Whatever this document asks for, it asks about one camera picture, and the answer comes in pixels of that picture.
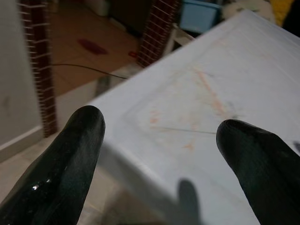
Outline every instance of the black cable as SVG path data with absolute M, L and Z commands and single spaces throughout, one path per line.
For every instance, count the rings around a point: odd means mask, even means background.
M 121 78 L 121 79 L 124 79 L 124 80 L 127 80 L 127 79 L 128 79 L 128 78 L 123 77 L 123 76 L 117 76 L 117 75 L 110 74 L 110 73 L 108 73 L 108 72 L 105 72 L 105 71 L 102 71 L 102 70 L 99 70 L 99 69 L 95 69 L 95 68 L 91 68 L 91 67 L 86 67 L 86 66 L 81 66 L 81 65 L 77 65 L 77 64 L 58 63 L 58 64 L 52 64 L 52 66 L 73 66 L 73 67 L 82 67 L 82 68 L 94 70 L 94 71 L 99 72 L 99 73 L 102 73 L 102 74 L 106 74 L 106 75 L 114 76 L 114 77 L 117 77 L 117 78 Z

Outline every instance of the blue basket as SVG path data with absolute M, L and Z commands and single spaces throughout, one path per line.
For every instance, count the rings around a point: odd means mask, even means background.
M 183 0 L 180 28 L 195 33 L 211 29 L 219 17 L 221 0 L 217 4 L 200 0 Z

